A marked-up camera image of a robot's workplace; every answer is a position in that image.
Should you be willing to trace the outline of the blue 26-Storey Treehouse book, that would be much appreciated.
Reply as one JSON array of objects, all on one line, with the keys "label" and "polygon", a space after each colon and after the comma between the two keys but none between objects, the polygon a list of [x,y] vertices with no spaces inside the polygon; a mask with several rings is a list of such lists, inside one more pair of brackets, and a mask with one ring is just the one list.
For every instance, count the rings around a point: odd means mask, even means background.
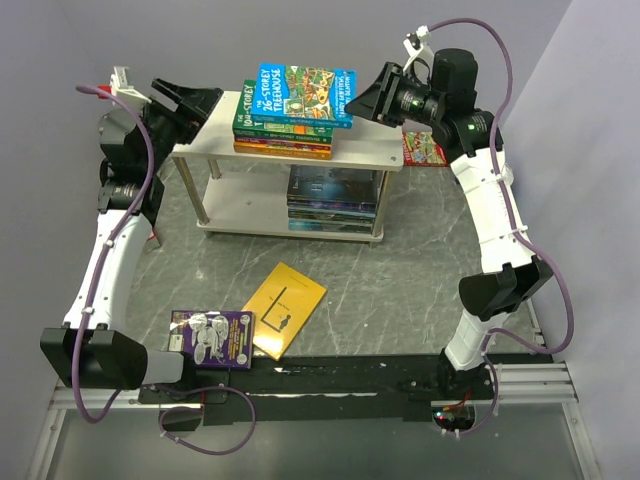
[{"label": "blue 26-Storey Treehouse book", "polygon": [[346,105],[355,98],[357,72],[263,63],[255,81],[251,115],[260,122],[350,129]]}]

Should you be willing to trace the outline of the Charlie Chocolate Factory book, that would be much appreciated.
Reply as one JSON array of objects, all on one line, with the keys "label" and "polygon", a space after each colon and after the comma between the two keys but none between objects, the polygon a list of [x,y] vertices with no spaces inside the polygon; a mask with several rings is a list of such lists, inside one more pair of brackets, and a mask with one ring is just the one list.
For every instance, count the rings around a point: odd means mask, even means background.
[{"label": "Charlie Chocolate Factory book", "polygon": [[250,140],[250,139],[240,139],[234,140],[234,144],[246,145],[246,146],[255,146],[258,148],[281,148],[281,149],[297,149],[297,150],[318,150],[318,151],[331,151],[332,146],[328,144],[322,143],[306,143],[306,142],[291,142],[291,141],[261,141],[258,140]]}]

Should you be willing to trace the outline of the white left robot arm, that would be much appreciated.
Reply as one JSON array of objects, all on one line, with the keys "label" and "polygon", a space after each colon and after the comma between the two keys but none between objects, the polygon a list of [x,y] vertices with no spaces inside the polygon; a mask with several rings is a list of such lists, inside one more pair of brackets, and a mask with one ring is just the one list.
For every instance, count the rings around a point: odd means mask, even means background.
[{"label": "white left robot arm", "polygon": [[151,84],[172,100],[138,102],[116,89],[96,92],[115,106],[99,121],[100,190],[96,239],[84,279],[61,326],[47,328],[40,348],[67,387],[134,390],[162,384],[185,402],[198,389],[192,360],[154,351],[124,332],[136,265],[152,234],[164,185],[158,170],[177,145],[191,143],[214,112],[220,88],[189,88],[156,78]]}]

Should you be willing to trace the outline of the orange Treehouse book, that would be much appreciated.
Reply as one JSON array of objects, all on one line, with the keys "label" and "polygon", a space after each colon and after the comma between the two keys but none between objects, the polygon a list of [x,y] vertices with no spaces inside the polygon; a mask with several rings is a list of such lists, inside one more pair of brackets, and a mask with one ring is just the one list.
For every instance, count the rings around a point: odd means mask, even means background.
[{"label": "orange Treehouse book", "polygon": [[310,151],[300,149],[288,149],[277,147],[260,147],[258,145],[250,144],[234,144],[234,151],[236,153],[256,154],[266,156],[281,156],[287,158],[302,158],[302,159],[315,159],[315,160],[330,160],[332,154],[330,151]]}]

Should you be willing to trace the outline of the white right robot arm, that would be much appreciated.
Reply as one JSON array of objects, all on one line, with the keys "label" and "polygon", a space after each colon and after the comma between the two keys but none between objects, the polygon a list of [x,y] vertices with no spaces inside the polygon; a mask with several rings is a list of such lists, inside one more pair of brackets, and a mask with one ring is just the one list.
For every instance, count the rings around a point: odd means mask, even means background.
[{"label": "white right robot arm", "polygon": [[411,120],[431,128],[459,183],[476,229],[481,273],[459,282],[461,320],[440,355],[437,386],[461,397],[483,366],[483,340],[551,276],[549,265],[524,246],[524,231],[507,178],[503,143],[492,132],[494,116],[475,105],[478,64],[463,49],[435,54],[430,80],[422,83],[393,62],[345,107],[347,113],[397,127]]}]

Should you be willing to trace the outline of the green 104-Storey Treehouse book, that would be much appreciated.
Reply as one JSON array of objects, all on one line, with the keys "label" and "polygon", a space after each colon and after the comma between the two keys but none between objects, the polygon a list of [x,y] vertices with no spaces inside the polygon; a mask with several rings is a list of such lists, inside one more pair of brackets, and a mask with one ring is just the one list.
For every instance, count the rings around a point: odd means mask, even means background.
[{"label": "green 104-Storey Treehouse book", "polygon": [[273,138],[326,145],[332,144],[332,128],[279,124],[254,120],[251,117],[251,108],[255,93],[255,86],[255,80],[245,79],[243,82],[232,121],[232,131],[235,136]]}]

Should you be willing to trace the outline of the dark Wuthering Heights book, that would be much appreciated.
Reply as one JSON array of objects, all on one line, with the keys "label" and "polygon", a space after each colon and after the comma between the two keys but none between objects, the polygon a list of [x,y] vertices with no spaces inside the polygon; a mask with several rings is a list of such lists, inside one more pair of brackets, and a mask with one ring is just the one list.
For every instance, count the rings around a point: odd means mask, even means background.
[{"label": "dark Wuthering Heights book", "polygon": [[293,165],[287,199],[374,204],[377,186],[373,170]]}]

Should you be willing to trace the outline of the yellow book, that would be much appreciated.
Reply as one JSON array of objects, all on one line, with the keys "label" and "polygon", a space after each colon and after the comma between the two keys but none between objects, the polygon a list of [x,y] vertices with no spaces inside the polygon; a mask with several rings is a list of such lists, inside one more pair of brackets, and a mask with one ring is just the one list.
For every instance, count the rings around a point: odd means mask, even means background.
[{"label": "yellow book", "polygon": [[280,262],[243,307],[254,315],[253,345],[279,360],[327,289]]}]

